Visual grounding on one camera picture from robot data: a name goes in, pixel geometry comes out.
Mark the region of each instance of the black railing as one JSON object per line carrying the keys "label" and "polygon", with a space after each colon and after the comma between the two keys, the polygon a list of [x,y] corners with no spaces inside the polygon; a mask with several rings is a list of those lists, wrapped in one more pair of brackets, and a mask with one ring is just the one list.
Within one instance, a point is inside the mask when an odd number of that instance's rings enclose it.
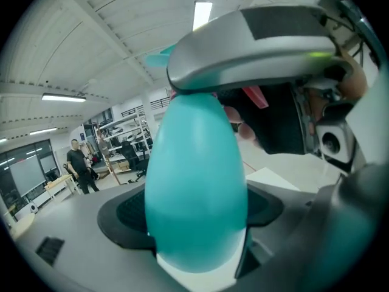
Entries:
{"label": "black railing", "polygon": [[[150,104],[151,104],[151,110],[157,110],[159,108],[167,107],[170,104],[170,97],[165,97],[164,99],[155,100]],[[143,111],[143,106],[138,106],[122,112],[122,117],[128,116],[129,114],[133,114],[136,111],[141,113]]]}

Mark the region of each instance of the black chair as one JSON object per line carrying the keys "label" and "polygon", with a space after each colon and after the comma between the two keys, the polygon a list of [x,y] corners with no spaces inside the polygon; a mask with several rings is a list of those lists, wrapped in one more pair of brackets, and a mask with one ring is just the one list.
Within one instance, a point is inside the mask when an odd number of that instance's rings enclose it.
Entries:
{"label": "black chair", "polygon": [[132,170],[137,170],[137,179],[135,182],[137,182],[143,175],[146,175],[147,172],[147,166],[148,166],[148,159],[146,159],[145,152],[143,151],[143,160],[140,160],[139,157],[136,155],[136,152],[134,150],[134,147],[130,144],[128,141],[122,142],[122,155],[127,159],[129,163],[129,167]]}

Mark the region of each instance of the fluorescent light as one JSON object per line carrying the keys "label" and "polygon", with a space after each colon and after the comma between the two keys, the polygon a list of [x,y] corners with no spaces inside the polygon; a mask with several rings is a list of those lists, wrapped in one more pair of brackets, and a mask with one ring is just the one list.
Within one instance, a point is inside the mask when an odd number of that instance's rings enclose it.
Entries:
{"label": "fluorescent light", "polygon": [[31,155],[32,153],[34,153],[36,151],[40,151],[40,150],[42,150],[42,148],[38,148],[37,150],[29,151],[28,153],[26,153],[26,155]]}
{"label": "fluorescent light", "polygon": [[30,132],[30,135],[51,132],[51,131],[55,131],[56,129],[57,128],[50,128],[50,129],[45,129],[45,130],[40,130],[40,131],[34,131],[34,132]]}
{"label": "fluorescent light", "polygon": [[62,102],[78,102],[82,103],[86,101],[85,97],[80,96],[69,96],[69,95],[61,95],[61,94],[48,94],[44,93],[42,95],[42,100],[56,100]]}
{"label": "fluorescent light", "polygon": [[7,162],[10,162],[12,160],[14,160],[14,158],[8,159],[7,161],[4,161],[4,162],[0,163],[0,165],[6,164]]}
{"label": "fluorescent light", "polygon": [[194,4],[193,30],[208,23],[211,9],[212,2],[196,2]]}

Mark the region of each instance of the white ceiling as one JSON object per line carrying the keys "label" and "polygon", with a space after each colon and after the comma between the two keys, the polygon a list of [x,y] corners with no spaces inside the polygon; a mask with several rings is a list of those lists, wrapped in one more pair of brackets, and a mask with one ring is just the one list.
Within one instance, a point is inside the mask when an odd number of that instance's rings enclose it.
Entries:
{"label": "white ceiling", "polygon": [[[68,131],[143,89],[168,85],[165,70],[144,59],[191,31],[195,1],[35,0],[0,56],[0,139],[25,140],[49,127]],[[213,3],[212,19],[295,0],[205,1]],[[87,101],[44,102],[44,92]]]}

